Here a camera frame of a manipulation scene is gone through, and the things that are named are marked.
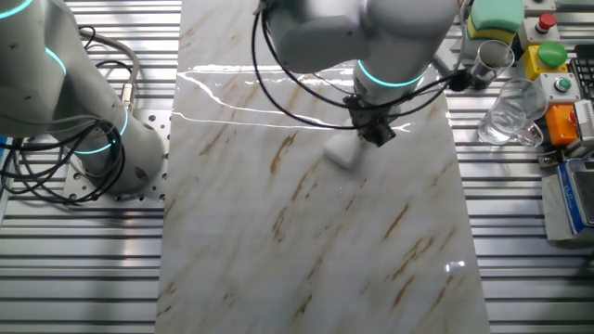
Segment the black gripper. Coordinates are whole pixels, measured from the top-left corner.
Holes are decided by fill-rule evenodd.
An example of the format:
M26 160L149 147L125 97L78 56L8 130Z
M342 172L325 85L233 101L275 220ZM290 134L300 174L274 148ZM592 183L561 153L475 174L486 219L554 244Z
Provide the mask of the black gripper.
M358 130L362 141L379 148L396 137L390 126L392 106L372 105L359 95L346 96L342 101L349 112L350 127Z

